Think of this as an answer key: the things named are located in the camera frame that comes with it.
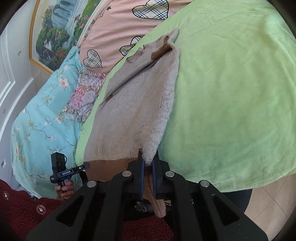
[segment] silver screw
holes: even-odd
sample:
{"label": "silver screw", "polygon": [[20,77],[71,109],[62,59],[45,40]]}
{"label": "silver screw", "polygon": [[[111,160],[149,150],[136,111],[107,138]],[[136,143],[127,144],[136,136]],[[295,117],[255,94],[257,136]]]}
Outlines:
{"label": "silver screw", "polygon": [[130,177],[130,176],[131,176],[131,172],[130,172],[130,171],[124,171],[124,172],[122,173],[122,175],[123,175],[124,177]]}
{"label": "silver screw", "polygon": [[207,188],[207,187],[210,185],[210,183],[209,183],[207,180],[202,180],[202,181],[200,182],[200,184],[201,184],[201,186],[204,187],[204,188]]}
{"label": "silver screw", "polygon": [[167,172],[165,173],[165,175],[166,175],[167,177],[173,177],[173,176],[175,175],[175,173],[172,172],[172,171],[167,171]]}
{"label": "silver screw", "polygon": [[93,188],[93,187],[95,187],[95,186],[96,186],[96,181],[89,181],[89,182],[87,183],[87,186],[88,186],[89,188]]}

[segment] blue floral fabric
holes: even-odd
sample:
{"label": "blue floral fabric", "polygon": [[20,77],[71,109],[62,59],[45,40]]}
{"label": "blue floral fabric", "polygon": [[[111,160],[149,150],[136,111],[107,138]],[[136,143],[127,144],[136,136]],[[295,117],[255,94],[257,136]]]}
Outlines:
{"label": "blue floral fabric", "polygon": [[[73,47],[61,67],[48,79],[18,115],[12,126],[11,157],[16,180],[36,197],[55,198],[51,154],[63,153],[67,168],[75,167],[75,149],[81,131],[77,120],[63,118],[60,112],[67,104],[78,82],[78,71],[84,69],[78,48]],[[79,175],[71,178],[75,188],[82,186]]]}

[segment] green blanket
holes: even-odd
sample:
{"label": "green blanket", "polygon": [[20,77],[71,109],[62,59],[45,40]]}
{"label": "green blanket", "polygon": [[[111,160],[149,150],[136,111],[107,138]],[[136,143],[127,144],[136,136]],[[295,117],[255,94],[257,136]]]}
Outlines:
{"label": "green blanket", "polygon": [[[129,52],[180,29],[175,103],[160,158],[187,180],[220,191],[263,186],[296,172],[296,40],[265,0],[195,0]],[[83,129],[83,162],[97,106]]]}

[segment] landscape painting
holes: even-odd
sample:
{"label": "landscape painting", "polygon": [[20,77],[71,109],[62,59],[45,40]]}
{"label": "landscape painting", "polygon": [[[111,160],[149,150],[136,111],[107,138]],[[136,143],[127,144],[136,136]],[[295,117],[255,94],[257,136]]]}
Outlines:
{"label": "landscape painting", "polygon": [[51,74],[77,45],[100,0],[37,0],[30,29],[30,60]]}

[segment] pink bedding with hearts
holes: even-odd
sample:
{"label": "pink bedding with hearts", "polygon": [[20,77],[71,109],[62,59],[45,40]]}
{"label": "pink bedding with hearts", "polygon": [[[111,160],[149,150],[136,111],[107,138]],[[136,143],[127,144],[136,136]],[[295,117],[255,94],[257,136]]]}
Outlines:
{"label": "pink bedding with hearts", "polygon": [[108,74],[145,34],[192,1],[105,1],[81,44],[82,65],[96,74]]}

